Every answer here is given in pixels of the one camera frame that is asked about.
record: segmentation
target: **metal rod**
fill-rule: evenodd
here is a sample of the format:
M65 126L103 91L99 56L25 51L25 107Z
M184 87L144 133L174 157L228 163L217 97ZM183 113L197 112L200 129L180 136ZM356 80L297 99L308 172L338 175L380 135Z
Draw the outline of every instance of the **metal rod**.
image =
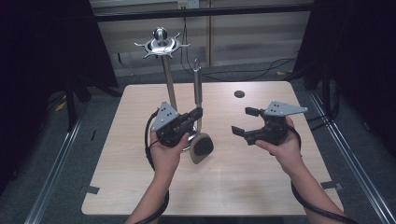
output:
M104 13L87 17L59 18L54 22L99 22L99 21L137 21L163 18L184 18L184 17L203 17L203 16L224 16L240 14L261 14L278 12L298 12L311 11L315 7L310 4L277 5L263 7L212 7L185 10L162 10L130 13Z
M173 85L169 56L167 55L161 56L161 59L163 61L163 71L165 72L166 86L168 87L169 101L171 102L171 106L177 111L175 89Z
M87 104L84 104L81 115L76 121L73 129L67 133L64 143L59 151L58 157L53 163L47 180L35 199L35 203L33 204L28 217L25 219L24 224L38 224L40 223L41 218L44 216L44 212L47 209L50 197L52 196L53 191L55 191L56 183L60 178L64 163L78 134L81 122L85 118L87 107Z
M194 96L197 107L202 107L202 72L201 65L198 59L194 61ZM201 131L202 118L197 120L197 133Z

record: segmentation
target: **forearm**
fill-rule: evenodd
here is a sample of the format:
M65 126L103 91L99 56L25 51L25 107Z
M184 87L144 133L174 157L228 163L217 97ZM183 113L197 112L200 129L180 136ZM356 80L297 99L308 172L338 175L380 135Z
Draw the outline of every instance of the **forearm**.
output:
M301 197L317 208L344 216L344 213L330 199L317 180L311 175L305 166L289 174L291 182ZM341 223L328 217L316 214L305 208L310 223Z
M166 191L168 191L171 185L172 177L173 175L165 176L156 174L136 209L125 223L136 223L157 212L163 205L163 199L166 195Z

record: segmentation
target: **wire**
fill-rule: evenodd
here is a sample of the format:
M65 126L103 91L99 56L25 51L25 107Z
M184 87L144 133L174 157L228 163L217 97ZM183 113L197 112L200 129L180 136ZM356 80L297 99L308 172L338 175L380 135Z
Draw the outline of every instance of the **wire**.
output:
M184 45L184 38L186 38L186 45L188 45L189 44L189 40L187 39L187 22L186 22L186 18L185 17L184 17L183 36L182 36L182 39L181 39L181 44L182 45ZM186 48L186 59L187 59L187 64L189 65L189 68L190 68L191 72L184 67L184 64L183 64L183 48L181 48L181 51L180 51L180 63L181 63L181 66L183 67L183 69L187 73L193 75L194 74L192 72L193 69L192 69L192 67L190 65L190 60L189 60L189 48Z
M339 109L340 109L340 92L339 91L340 91L340 89L338 88L338 86L336 86L335 93L333 95L334 105L332 107L332 110L331 110L330 114L325 114L325 115L322 115L322 116L318 116L316 118L312 118L312 119L307 119L306 120L308 122L312 122L312 121L317 120L317 119L325 119L325 118L327 118L327 120L324 120L324 122L319 124L318 126L310 128L311 131L317 130L317 129L321 128L321 127L324 127L324 126L328 125L330 122L334 121L335 118L338 116Z
M153 160L152 160L152 158L151 158L151 153L150 153L149 149L150 149L150 147L151 147L153 144L157 143L157 142L160 141L160 140L157 140L157 141L155 141L155 142L153 142L152 144L149 145L149 138L148 138L148 135L149 135L149 125L150 125L151 121L152 121L155 117L157 117L158 111L159 111L159 109L157 109L157 110L149 117L148 122L147 122L147 124L146 124L146 129L145 129L145 151L146 151L146 157L148 158L148 162L149 162L149 164L151 165L151 168L152 168L154 171L155 171L154 162L153 162ZM136 222L136 224L149 224L151 221L155 220L156 218L158 218L160 215L163 214L163 212L164 212L164 211L166 210L166 208L168 207L168 204L169 204L169 190L166 191L165 198L163 199L163 205L158 209L158 211L155 212L153 215L151 215L151 216L149 216L149 217L147 217L147 218L145 218L145 219L143 219L143 220L141 220L141 221L139 221L139 222Z
M183 36L182 36L182 40L181 40L181 44L182 44L182 45L184 45L184 41L185 41L185 40L186 40L186 44L189 44L189 41L188 41L187 36L188 36L188 35L187 35L187 22L186 22L186 18L184 18L184 29L183 29ZM296 58L278 59L278 60L275 60L275 61L271 62L269 68L265 68L265 69L218 71L218 72L211 72L211 73L202 73L202 76L203 76L203 77L210 78L210 79L214 79L214 80L216 80L216 81L223 81L223 82L250 81L250 80L253 80L253 79L262 77L262 76L264 76L265 74L267 74L271 69L277 68L277 67L279 67L279 66L281 66L281 65L283 65L283 64L285 64L285 63L291 62L291 61L293 61L293 60L295 60L295 59L296 59ZM181 51L180 51L180 63L181 63L181 66L183 67L183 69L184 69L187 73L189 73L190 75L193 75L193 72L192 72L193 69L192 69L192 67L191 67L190 60L189 60L189 49L188 49L188 48L186 48L186 60L187 60L187 64L189 65L190 70L188 70L188 69L184 66L184 64L183 64L183 48L181 48ZM277 63L277 62L279 62L279 61L286 61L286 62L281 63L281 64L279 64L279 65L277 65L277 66L273 66L274 63ZM221 73L250 73L250 72L264 72L264 73L263 73L263 74L260 74L260 75L258 75L258 76L255 76L255 77L250 77L250 78L242 79L242 80L226 80L226 79L222 79L222 78L218 78L218 77L210 77L210 75L221 74Z
M292 131L297 136L297 139L298 139L298 142L299 142L299 146L300 146L300 150L301 150L302 141L301 141L301 136L299 135L299 133L293 127L291 127L289 125L286 125L286 128L289 131ZM308 210L310 210L310 211L312 211L312 212L314 212L314 213L316 213L318 215L321 215L323 217L328 217L328 218L331 218L331 219L334 219L334 220L337 220L337 221L341 221L341 222L344 222L344 223L347 223L347 224L358 224L358 222L356 222L355 220L353 220L353 219L351 219L349 217L340 216L338 214L335 214L335 213L320 209L320 208L315 207L314 205L308 203L303 197L301 197L301 195L299 194L299 192L294 187L294 185L293 185L293 183L291 181L290 181L290 183L291 183L291 191L292 191L294 197L296 198L297 202L299 202L306 209L308 209Z
M269 71L271 71L271 69L278 68L279 66L281 66L281 65L283 65L283 64L285 64L285 63L289 63L289 62L291 62L291 61L293 61L293 60L295 60L295 58L291 58L291 59L278 59L278 60L275 60L275 61L271 62L270 66L269 66L268 68L264 68L264 69L258 69L258 70L244 70L244 71L242 71L242 70L218 71L218 72L212 72L212 73L203 73L203 76L204 76L204 77L211 78L211 79L214 79L214 80L217 80L217 81L224 81L224 82L250 81L250 80L254 80L254 79L256 79L256 78L262 77L262 76L266 75ZM278 65L276 65L276 66L273 66L274 63L277 63L277 62L280 62L280 61L285 61L285 62L280 63L280 64L278 64ZM240 79L240 80L226 80L226 79L221 79L221 78L218 78L218 77L210 77L210 75L214 75L214 74L231 73L231 72L233 72L233 73L238 73L238 72L240 72L240 73L247 73L247 72L263 72L263 73L262 73L262 74L259 74L258 76L255 76L255 77L250 77L250 78Z

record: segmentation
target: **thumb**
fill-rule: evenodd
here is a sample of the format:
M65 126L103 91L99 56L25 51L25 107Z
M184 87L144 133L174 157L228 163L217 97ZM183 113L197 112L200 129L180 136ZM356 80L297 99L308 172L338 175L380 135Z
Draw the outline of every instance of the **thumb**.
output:
M267 150L269 153L271 153L272 155L276 155L277 153L277 146L272 145L271 143L262 141L262 140L257 140L255 142L256 146Z
M187 145L187 143L189 142L189 137L190 134L189 133L185 133L183 135L183 137L180 139L180 141L178 142L177 146L175 146L175 148L177 148L178 150L182 151L183 148Z

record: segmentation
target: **table surface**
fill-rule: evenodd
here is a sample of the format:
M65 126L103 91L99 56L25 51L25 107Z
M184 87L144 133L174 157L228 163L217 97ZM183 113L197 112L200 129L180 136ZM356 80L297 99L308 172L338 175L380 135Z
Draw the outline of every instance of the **table surface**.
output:
M245 97L236 98L235 91ZM175 84L177 110L195 108L192 83ZM260 129L260 117L245 114L245 107L265 109L272 100L299 105L289 82L203 83L202 132L208 133L214 151L194 164L190 153L181 154L168 208L170 216L289 216L304 215L294 199L290 179L276 158L256 146L248 146L232 134L231 126L246 131ZM144 150L144 131L149 116L169 102L166 85L131 85L121 98L91 186L82 205L86 215L129 215L152 180ZM303 114L290 116L302 137L306 166L319 183L331 181ZM326 189L341 208L335 189Z

